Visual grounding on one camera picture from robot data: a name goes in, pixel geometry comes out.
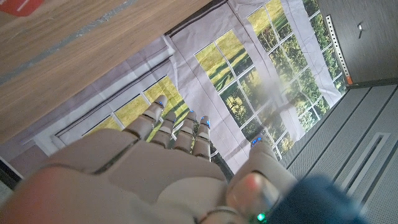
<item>grass lawn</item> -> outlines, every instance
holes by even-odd
[[[98,131],[100,129],[105,129],[105,128],[116,129],[116,130],[119,130],[119,131],[122,130],[119,127],[119,125],[116,123],[116,121],[112,117],[108,116],[105,120],[100,122],[100,124],[98,124],[93,129],[91,129],[86,134],[84,134],[84,136],[89,135],[89,134],[93,134],[94,132],[96,132],[96,131]]]
[[[131,124],[140,114],[148,108],[142,96],[137,96],[126,105],[122,106],[115,112],[122,124],[127,127]]]
[[[178,93],[169,77],[164,77],[155,85],[152,85],[144,94],[151,102],[155,101],[160,95],[165,95],[169,101],[162,117],[164,118],[169,111],[173,111],[177,117],[175,125],[183,121],[189,111],[188,106],[182,100],[182,96]]]

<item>gray wall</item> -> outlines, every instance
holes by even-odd
[[[362,202],[371,223],[398,223],[396,85],[352,89],[281,163],[298,179],[325,175]]]

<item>window frame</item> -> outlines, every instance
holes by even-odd
[[[205,46],[204,46],[203,48],[201,48],[199,51],[197,51],[197,52],[195,53],[195,58],[196,58],[196,54],[198,54],[199,52],[201,52],[203,49],[205,49],[205,48],[208,47],[209,45],[211,45],[211,44],[214,44],[214,45],[215,45],[217,51],[221,54],[221,56],[223,57],[223,59],[226,61],[227,65],[228,65],[228,68],[231,70],[231,73],[233,74],[233,77],[234,77],[232,81],[230,81],[228,84],[226,84],[222,89],[218,90],[218,91],[217,91],[217,94],[221,97],[221,94],[222,94],[225,90],[227,90],[231,85],[233,85],[234,83],[237,83],[237,84],[238,84],[238,89],[239,89],[239,91],[243,94],[243,97],[244,97],[244,99],[247,101],[247,103],[248,103],[248,105],[249,105],[249,108],[250,108],[250,110],[251,110],[251,112],[252,112],[252,116],[251,116],[250,118],[248,118],[248,120],[247,120],[246,122],[244,122],[244,123],[239,127],[239,129],[242,131],[252,120],[255,119],[255,120],[260,124],[262,130],[264,130],[264,131],[266,132],[267,137],[270,139],[270,141],[271,141],[271,143],[272,143],[272,150],[274,150],[274,152],[275,152],[275,154],[276,154],[278,160],[281,160],[281,159],[282,159],[282,154],[281,154],[281,152],[280,152],[280,150],[279,150],[279,148],[278,148],[277,145],[278,145],[279,142],[281,142],[281,140],[282,140],[282,139],[285,137],[285,135],[288,133],[288,130],[287,130],[287,128],[285,127],[285,131],[284,131],[284,132],[282,133],[282,135],[279,136],[279,138],[275,141],[275,140],[273,140],[271,134],[269,133],[268,128],[265,127],[265,126],[263,125],[263,123],[261,122],[261,120],[259,119],[258,114],[259,114],[264,108],[266,108],[266,107],[268,107],[268,106],[272,106],[273,102],[272,102],[272,100],[271,100],[270,98],[267,99],[267,101],[266,101],[262,106],[260,106],[258,110],[255,110],[254,107],[252,106],[252,103],[249,101],[249,98],[248,98],[247,94],[243,91],[243,88],[242,88],[241,83],[240,83],[239,80],[240,80],[242,77],[244,77],[245,75],[247,75],[252,69],[256,68],[256,66],[254,65],[254,62],[253,62],[253,64],[252,64],[251,66],[249,66],[247,69],[245,69],[245,71],[243,71],[241,74],[236,75],[236,73],[235,73],[235,71],[234,71],[234,69],[233,69],[231,63],[229,62],[228,58],[226,57],[226,55],[224,54],[224,52],[220,49],[220,47],[219,47],[218,44],[216,43],[216,41],[217,41],[221,36],[225,35],[226,33],[230,32],[230,31],[232,31],[233,34],[236,36],[236,38],[238,38],[238,36],[236,35],[236,33],[237,33],[236,30],[235,30],[234,28],[231,28],[231,29],[227,30],[226,32],[224,32],[223,34],[221,34],[220,36],[218,36],[217,38],[215,38],[214,40],[212,40],[212,41],[211,41],[210,43],[208,43],[207,45],[205,45]],[[288,39],[288,38],[291,37],[292,35],[293,35],[293,32],[291,32],[289,35],[287,35],[287,36],[284,38],[284,40],[285,40],[285,39]],[[276,49],[277,46],[279,46],[279,45],[282,44],[282,43],[283,43],[283,42],[281,42],[281,43],[278,42],[278,44],[275,45],[275,48],[272,48],[272,49]]]
[[[112,117],[118,124],[118,126],[121,129],[124,129],[125,126],[115,115],[115,112],[117,112],[118,109],[122,108],[138,96],[143,97],[144,101],[149,106],[151,102],[148,100],[144,92],[159,81],[161,81],[166,76],[170,75],[168,74],[168,70],[165,70],[164,67],[167,62],[169,61],[160,64],[159,66],[157,66],[157,68],[152,69],[137,80],[126,85],[124,88],[117,91],[113,96],[95,106],[89,113],[83,115],[72,124],[69,124],[68,126],[63,128],[61,131],[55,134],[57,140],[61,141],[62,143],[64,143],[64,145],[67,146],[74,141],[82,138],[84,135],[89,133],[92,129],[97,127],[97,125],[101,124],[108,117]],[[172,133],[173,139],[176,139],[174,132],[181,126],[182,123],[174,127]]]

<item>wooden table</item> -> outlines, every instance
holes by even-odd
[[[137,0],[85,35],[26,62],[126,0],[46,0],[29,17],[0,12],[0,142],[4,143],[210,0]]]

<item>tree foliage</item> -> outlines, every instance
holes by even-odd
[[[303,0],[303,3],[309,17],[319,10],[317,0]]]
[[[326,49],[323,52],[323,58],[328,66],[329,74],[332,79],[335,79],[340,73],[340,66],[333,47]]]
[[[239,82],[252,107],[256,111],[260,109],[267,101],[267,94],[256,68],[245,74]]]
[[[296,36],[292,35],[289,37],[282,43],[282,47],[285,50],[286,56],[295,73],[298,73],[307,66],[307,61],[301,51],[299,43],[297,42]]]
[[[317,37],[319,46],[323,50],[331,43],[331,41],[328,30],[326,29],[325,23],[323,22],[322,14],[319,13],[314,18],[312,18],[310,22],[312,29],[315,32],[315,36]]]
[[[221,94],[221,98],[239,127],[253,115],[237,83],[228,87]]]
[[[286,133],[285,136],[279,141],[278,149],[280,154],[283,156],[288,152],[294,145],[292,138],[290,138],[289,133]]]
[[[319,102],[314,106],[315,111],[319,115],[320,118],[323,117],[323,115],[326,114],[326,112],[329,110],[329,104],[326,102],[324,97],[322,97]]]
[[[304,131],[307,132],[318,121],[318,118],[311,109],[307,111],[305,114],[303,114],[303,116],[299,120],[301,125],[303,126]]]

